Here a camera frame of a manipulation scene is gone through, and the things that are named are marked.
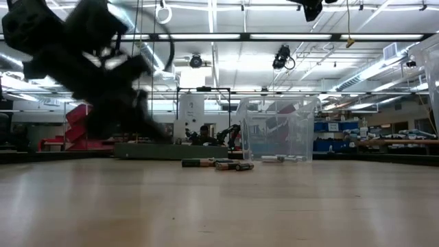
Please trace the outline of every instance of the wooden floor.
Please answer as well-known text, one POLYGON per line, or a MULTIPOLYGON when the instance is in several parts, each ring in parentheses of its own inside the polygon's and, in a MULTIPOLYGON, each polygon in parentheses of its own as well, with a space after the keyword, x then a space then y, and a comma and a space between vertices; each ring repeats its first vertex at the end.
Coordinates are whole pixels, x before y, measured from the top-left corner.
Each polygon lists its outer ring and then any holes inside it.
POLYGON ((439 246, 439 169, 89 159, 0 167, 0 246, 439 246))

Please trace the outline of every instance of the ceiling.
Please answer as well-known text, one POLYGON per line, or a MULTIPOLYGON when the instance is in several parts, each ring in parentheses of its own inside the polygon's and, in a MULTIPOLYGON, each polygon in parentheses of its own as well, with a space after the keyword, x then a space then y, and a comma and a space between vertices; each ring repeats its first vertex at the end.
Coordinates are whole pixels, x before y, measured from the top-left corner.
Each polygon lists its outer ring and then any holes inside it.
MULTIPOLYGON (((148 12, 154 12, 154 6, 160 1, 126 1, 135 6, 145 6, 148 12)), ((48 0, 48 5, 63 10, 54 12, 64 19, 77 1, 48 0)), ((171 33, 347 33, 348 24, 352 33, 436 33, 439 30, 439 3, 434 0, 350 0, 350 21, 346 1, 339 0, 331 5, 324 4, 324 11, 312 22, 306 22, 303 11, 296 11, 297 4, 286 0, 176 0, 166 1, 171 8, 172 17, 167 27, 171 33), (359 10, 360 3, 364 9, 359 10), (428 8, 420 11, 424 4, 428 8)), ((6 13, 5 1, 1 1, 0 16, 6 13)), ((159 16, 165 18, 166 11, 159 16)), ((135 12, 129 13, 135 20, 135 12)), ((163 32, 146 16, 138 16, 137 28, 143 33, 163 32)), ((167 43, 150 44, 158 57, 166 62, 169 55, 167 43)), ((260 90, 268 86, 276 91, 322 91, 325 84, 337 82, 360 67, 379 58, 383 48, 389 43, 355 43, 349 49, 346 43, 299 43, 299 42, 215 42, 217 46, 218 81, 216 86, 231 87, 236 91, 260 90), (272 62, 281 45, 289 45, 296 58, 296 68, 292 71, 273 71, 272 62)), ((123 49, 131 52, 133 44, 124 43, 123 49)), ((17 60, 29 59, 28 56, 0 44, 0 52, 17 60)), ((176 71, 188 70, 187 58, 200 54, 208 62, 212 61, 211 42, 176 43, 176 71)), ((412 69, 403 67, 405 74, 412 69)), ((213 86, 213 79, 206 84, 213 86)), ((362 82, 357 91, 370 91, 377 82, 385 84, 401 77, 401 66, 397 65, 379 75, 362 82)), ((149 85, 152 80, 144 79, 141 85, 149 85)), ((175 82, 154 81, 154 89, 165 91, 175 88, 175 82)))

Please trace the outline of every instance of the green platform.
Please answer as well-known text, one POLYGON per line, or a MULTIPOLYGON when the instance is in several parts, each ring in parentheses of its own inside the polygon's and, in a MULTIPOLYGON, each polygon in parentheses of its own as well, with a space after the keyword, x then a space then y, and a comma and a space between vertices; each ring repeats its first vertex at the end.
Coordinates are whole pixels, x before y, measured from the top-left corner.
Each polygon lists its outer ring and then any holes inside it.
POLYGON ((226 147, 116 143, 116 158, 181 160, 183 158, 228 158, 226 147))

